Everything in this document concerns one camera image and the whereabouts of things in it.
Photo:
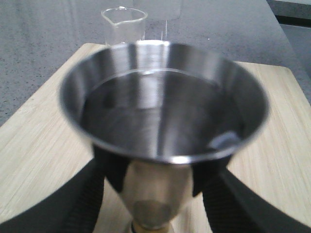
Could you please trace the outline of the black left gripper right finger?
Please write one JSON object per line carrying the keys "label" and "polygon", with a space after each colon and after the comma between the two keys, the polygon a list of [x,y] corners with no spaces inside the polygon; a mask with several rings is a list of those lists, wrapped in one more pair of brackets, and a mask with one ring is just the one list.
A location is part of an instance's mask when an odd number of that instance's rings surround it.
{"label": "black left gripper right finger", "polygon": [[228,169],[229,157],[192,164],[194,196],[203,194],[214,233],[309,233],[310,227],[280,211]]}

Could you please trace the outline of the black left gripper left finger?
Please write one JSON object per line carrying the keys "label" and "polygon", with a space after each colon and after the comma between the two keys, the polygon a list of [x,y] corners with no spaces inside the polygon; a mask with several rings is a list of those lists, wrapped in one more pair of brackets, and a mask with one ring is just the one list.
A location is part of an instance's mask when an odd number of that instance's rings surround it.
{"label": "black left gripper left finger", "polygon": [[0,225],[2,233],[91,233],[94,231],[108,178],[118,192],[128,158],[94,146],[94,158],[53,194]]}

